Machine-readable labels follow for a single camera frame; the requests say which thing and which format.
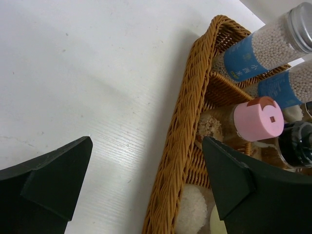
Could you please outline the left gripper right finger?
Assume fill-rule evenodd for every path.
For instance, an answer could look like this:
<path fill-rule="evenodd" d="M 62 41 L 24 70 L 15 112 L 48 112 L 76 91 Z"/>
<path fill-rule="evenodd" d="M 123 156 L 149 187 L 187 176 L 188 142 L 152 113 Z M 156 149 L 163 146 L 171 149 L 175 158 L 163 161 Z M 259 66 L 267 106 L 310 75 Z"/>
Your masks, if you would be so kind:
<path fill-rule="evenodd" d="M 309 234 L 312 178 L 247 156 L 211 137 L 202 142 L 220 220 L 230 234 Z"/>

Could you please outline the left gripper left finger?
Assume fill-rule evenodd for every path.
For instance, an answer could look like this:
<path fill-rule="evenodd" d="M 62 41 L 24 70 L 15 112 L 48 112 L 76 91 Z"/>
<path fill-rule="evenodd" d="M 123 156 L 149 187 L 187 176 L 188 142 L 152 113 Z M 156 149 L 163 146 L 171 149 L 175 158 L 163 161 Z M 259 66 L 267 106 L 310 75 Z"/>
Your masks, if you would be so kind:
<path fill-rule="evenodd" d="M 73 218 L 92 153 L 83 136 L 0 172 L 2 234 L 63 234 Z"/>

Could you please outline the yellow cap spice bottle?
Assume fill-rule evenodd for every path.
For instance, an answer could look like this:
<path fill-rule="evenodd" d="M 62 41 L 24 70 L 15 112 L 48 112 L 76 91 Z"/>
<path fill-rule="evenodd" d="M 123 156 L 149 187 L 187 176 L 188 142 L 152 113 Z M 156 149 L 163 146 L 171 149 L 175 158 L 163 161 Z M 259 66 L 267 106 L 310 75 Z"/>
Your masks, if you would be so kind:
<path fill-rule="evenodd" d="M 186 184 L 175 221 L 176 234 L 226 234 L 211 189 Z"/>

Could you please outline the black cap spice bottle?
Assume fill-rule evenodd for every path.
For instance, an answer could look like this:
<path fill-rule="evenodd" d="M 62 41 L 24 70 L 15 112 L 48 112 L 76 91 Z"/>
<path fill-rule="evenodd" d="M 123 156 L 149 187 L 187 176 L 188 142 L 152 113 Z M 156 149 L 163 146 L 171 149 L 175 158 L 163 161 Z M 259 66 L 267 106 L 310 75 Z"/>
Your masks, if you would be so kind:
<path fill-rule="evenodd" d="M 278 137 L 255 141 L 261 149 L 262 161 L 282 169 L 312 166 L 312 124 L 295 121 L 284 124 Z"/>

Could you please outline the pink cap spice bottle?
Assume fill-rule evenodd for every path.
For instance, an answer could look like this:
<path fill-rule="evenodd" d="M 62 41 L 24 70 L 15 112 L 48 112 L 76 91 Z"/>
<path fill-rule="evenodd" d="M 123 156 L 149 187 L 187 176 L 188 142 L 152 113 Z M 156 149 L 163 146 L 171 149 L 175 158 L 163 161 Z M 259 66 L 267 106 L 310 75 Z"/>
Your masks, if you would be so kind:
<path fill-rule="evenodd" d="M 281 108 L 270 97 L 259 97 L 248 102 L 208 110 L 200 115 L 196 141 L 204 137 L 231 147 L 278 137 L 284 129 Z"/>

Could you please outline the silver lid blue label jar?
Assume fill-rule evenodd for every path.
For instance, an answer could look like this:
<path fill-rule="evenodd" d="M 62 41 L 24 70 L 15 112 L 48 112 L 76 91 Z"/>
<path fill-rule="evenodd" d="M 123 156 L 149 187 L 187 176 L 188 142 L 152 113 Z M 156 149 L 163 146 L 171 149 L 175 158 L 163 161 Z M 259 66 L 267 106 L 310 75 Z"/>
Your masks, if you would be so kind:
<path fill-rule="evenodd" d="M 303 2 L 213 59 L 212 70 L 242 82 L 312 52 L 312 5 Z"/>

